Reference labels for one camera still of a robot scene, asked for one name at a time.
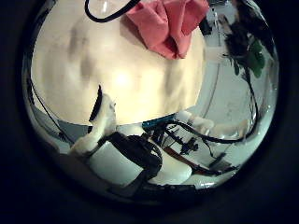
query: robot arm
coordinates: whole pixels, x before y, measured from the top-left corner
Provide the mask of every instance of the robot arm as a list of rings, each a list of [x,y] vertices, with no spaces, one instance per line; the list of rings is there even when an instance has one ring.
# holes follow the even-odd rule
[[[94,151],[98,147],[100,139],[116,131],[114,106],[115,104],[110,97],[103,94],[100,110],[95,118],[91,120],[92,131],[76,141],[71,147],[71,154],[84,155]]]

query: pink towel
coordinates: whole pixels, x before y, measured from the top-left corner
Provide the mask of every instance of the pink towel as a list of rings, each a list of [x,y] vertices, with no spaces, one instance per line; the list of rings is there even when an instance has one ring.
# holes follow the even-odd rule
[[[148,49],[167,59],[185,58],[192,31],[208,11],[206,0],[139,2],[126,13],[137,26]]]

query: wire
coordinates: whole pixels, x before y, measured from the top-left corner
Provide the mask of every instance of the wire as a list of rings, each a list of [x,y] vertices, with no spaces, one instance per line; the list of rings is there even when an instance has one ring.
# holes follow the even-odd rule
[[[244,69],[245,69],[246,81],[249,84],[249,90],[250,90],[250,93],[252,95],[252,99],[254,101],[254,107],[255,107],[255,112],[256,112],[256,117],[255,117],[254,123],[253,123],[250,131],[245,136],[243,136],[241,138],[238,138],[238,139],[232,139],[232,140],[220,139],[220,138],[211,137],[211,136],[207,136],[207,135],[201,134],[201,133],[197,132],[194,128],[192,128],[191,126],[189,126],[189,125],[187,125],[185,123],[182,123],[180,121],[169,120],[166,123],[166,125],[168,125],[168,124],[177,124],[180,127],[182,127],[184,130],[186,130],[187,132],[193,133],[196,136],[202,138],[203,140],[206,140],[206,141],[209,141],[209,142],[213,142],[213,143],[233,144],[233,143],[243,142],[244,139],[250,137],[255,132],[255,130],[256,130],[257,121],[258,121],[260,115],[259,115],[259,109],[258,109],[258,105],[257,105],[257,102],[256,102],[254,90],[252,88],[251,81],[250,81],[250,72],[249,72],[249,69],[247,67],[245,67]]]
[[[51,121],[53,122],[53,124],[59,129],[59,131],[72,143],[74,144],[75,141],[73,139],[71,139],[66,133],[64,130],[62,130],[62,128],[56,123],[56,121],[53,119],[53,117],[50,115],[48,109],[44,106],[42,100],[40,99],[39,95],[37,94],[37,91],[36,91],[36,87],[34,85],[34,83],[32,82],[32,79],[28,77],[28,81],[32,87],[32,89],[34,90],[34,93],[36,95],[36,98],[38,100],[38,102],[41,104],[41,106],[44,108],[44,110],[46,111],[47,115],[49,116],[49,118],[51,119]]]
[[[118,18],[119,16],[123,15],[124,13],[126,13],[127,11],[129,11],[132,7],[134,7],[138,2],[140,2],[140,0],[131,0],[130,2],[128,2],[124,7],[122,7],[120,10],[118,10],[117,12],[113,13],[112,15],[105,17],[103,19],[100,18],[96,18],[94,17],[94,15],[91,13],[91,11],[89,10],[89,4],[90,4],[90,0],[85,0],[85,13],[86,15],[95,22],[108,22],[108,21],[113,21],[114,19]]]

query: fisheye lens view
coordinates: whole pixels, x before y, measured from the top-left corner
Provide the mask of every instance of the fisheye lens view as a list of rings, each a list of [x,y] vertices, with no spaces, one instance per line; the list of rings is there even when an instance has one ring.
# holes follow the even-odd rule
[[[252,0],[49,0],[23,53],[23,98],[81,186],[162,202],[217,189],[261,149],[278,56]]]

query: white surface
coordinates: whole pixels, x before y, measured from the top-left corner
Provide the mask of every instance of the white surface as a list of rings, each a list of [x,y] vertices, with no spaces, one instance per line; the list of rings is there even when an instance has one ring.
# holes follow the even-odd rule
[[[143,170],[124,157],[110,142],[105,142],[88,164],[101,178],[123,187],[134,181]]]
[[[116,103],[118,124],[157,119],[195,105],[205,68],[199,29],[186,59],[167,60],[146,49],[125,16],[96,23],[83,6],[83,0],[58,1],[36,41],[32,79],[58,118],[90,125],[99,85]]]

